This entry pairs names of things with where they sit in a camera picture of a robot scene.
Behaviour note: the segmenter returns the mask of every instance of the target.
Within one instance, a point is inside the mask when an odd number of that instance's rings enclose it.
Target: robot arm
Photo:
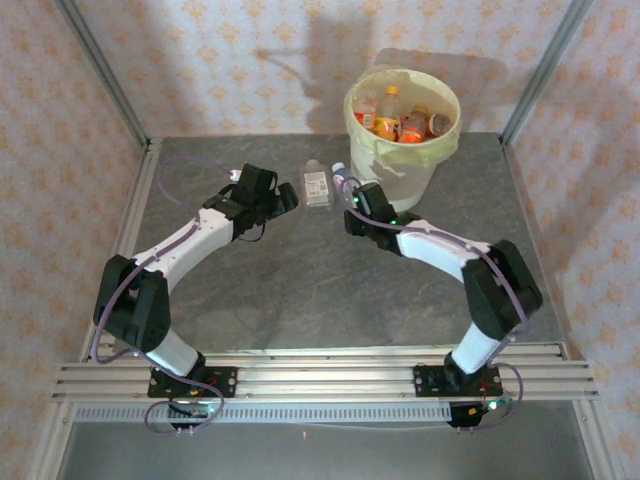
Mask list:
[[[103,273],[94,323],[99,324],[107,303],[133,269],[155,259],[118,298],[105,330],[174,374],[199,379],[204,357],[171,329],[169,294],[209,254],[298,205],[290,184],[276,185],[275,172],[247,164],[237,184],[207,200],[196,217],[169,238],[132,259],[111,258]]]
[[[468,393],[468,387],[483,375],[507,335],[521,322],[511,298],[482,255],[498,266],[525,315],[531,315],[542,305],[540,290],[518,249],[506,240],[489,245],[464,239],[411,213],[398,215],[377,183],[358,187],[353,196],[360,215],[406,228],[390,230],[372,225],[345,211],[348,233],[366,236],[379,248],[432,265],[464,284],[471,326],[460,344],[445,358],[444,369],[430,376],[421,391],[431,390],[434,396]]]

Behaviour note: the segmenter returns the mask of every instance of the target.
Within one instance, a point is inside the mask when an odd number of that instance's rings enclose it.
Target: patterned wallpaper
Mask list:
[[[570,338],[640,478],[640,10],[595,2],[519,135],[516,171]]]
[[[374,63],[501,131],[569,0],[79,0],[148,136],[343,132]]]
[[[74,361],[139,151],[51,0],[0,2],[0,478]]]

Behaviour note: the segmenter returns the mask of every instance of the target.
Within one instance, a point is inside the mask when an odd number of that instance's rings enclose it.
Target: gray stone surface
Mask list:
[[[349,160],[347,136],[284,135],[166,139],[160,162],[175,155],[245,162],[273,169],[299,187],[309,158]],[[215,168],[187,162],[167,172],[173,193],[194,205],[228,181]],[[560,340],[533,245],[498,138],[463,134],[460,148],[438,166],[412,209],[461,236],[513,241],[545,305],[532,317],[526,341]],[[138,239],[145,250],[186,223],[191,212],[151,189]],[[247,236],[257,234],[249,232]],[[462,285],[423,263],[348,236],[342,212],[298,208],[267,225],[258,243],[233,242],[193,269],[171,296],[173,326],[203,352],[229,349],[429,345],[460,341],[470,317]]]

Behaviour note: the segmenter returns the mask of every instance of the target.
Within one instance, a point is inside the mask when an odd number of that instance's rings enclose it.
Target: mounting plate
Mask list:
[[[416,365],[413,386],[416,397],[500,397],[503,394],[497,368],[484,368],[475,382],[456,388],[445,380],[443,365]]]
[[[234,398],[236,396],[236,384],[238,380],[237,367],[202,367],[198,370],[197,378],[202,383],[208,383],[216,387],[224,398]],[[147,390],[149,398],[215,398],[213,392],[205,389],[199,389],[179,382],[164,373],[151,368],[151,379],[149,380],[149,389]]]

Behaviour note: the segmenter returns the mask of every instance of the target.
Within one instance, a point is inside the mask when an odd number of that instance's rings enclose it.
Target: white plastic bucket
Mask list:
[[[355,95],[360,90],[373,90],[381,98],[389,85],[398,87],[403,111],[427,105],[433,113],[451,119],[451,130],[417,144],[392,142],[366,130],[353,114]],[[426,73],[388,65],[366,71],[349,89],[344,117],[351,138],[351,170],[360,180],[379,182],[398,212],[409,210],[422,198],[436,165],[458,149],[462,127],[458,97],[447,85]]]

